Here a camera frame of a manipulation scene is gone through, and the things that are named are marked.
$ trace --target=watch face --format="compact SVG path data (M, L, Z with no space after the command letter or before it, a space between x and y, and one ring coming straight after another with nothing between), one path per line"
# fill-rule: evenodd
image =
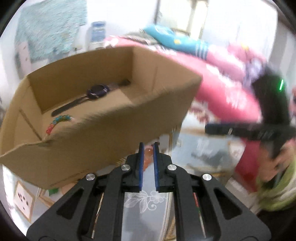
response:
M106 85L95 85L87 91L87 97L90 99L97 99L107 94L109 88Z

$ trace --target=pillow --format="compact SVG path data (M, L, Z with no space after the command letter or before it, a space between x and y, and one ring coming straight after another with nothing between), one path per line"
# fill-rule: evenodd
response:
M133 40L135 42L139 42L142 44L147 44L147 45L154 45L154 44L158 44L158 41L153 38L152 36L150 36L147 33L144 32L130 32L128 34L125 34L123 36L121 36L124 39L130 39Z

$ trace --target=blue pillow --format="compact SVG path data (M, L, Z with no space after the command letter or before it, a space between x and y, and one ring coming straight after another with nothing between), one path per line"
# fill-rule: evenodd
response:
M207 59L209 45L202 40L194 40L185 35L177 36L170 28L160 25L152 24L143 30L167 48Z

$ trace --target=white card with red dots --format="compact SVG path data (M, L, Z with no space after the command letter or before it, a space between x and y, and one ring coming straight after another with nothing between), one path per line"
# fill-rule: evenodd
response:
M31 222L35 197L20 181L16 184L13 199L15 206L24 215L24 217Z

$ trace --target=triangular cutout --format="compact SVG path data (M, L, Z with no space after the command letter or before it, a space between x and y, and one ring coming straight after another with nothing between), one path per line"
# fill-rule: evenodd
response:
M75 213L76 207L82 197L83 189L79 189L72 197L69 198L58 210L57 215L66 219L71 219Z
M242 214L242 211L231 200L229 200L220 189L214 189L215 195L218 199L222 213L226 220L232 219Z

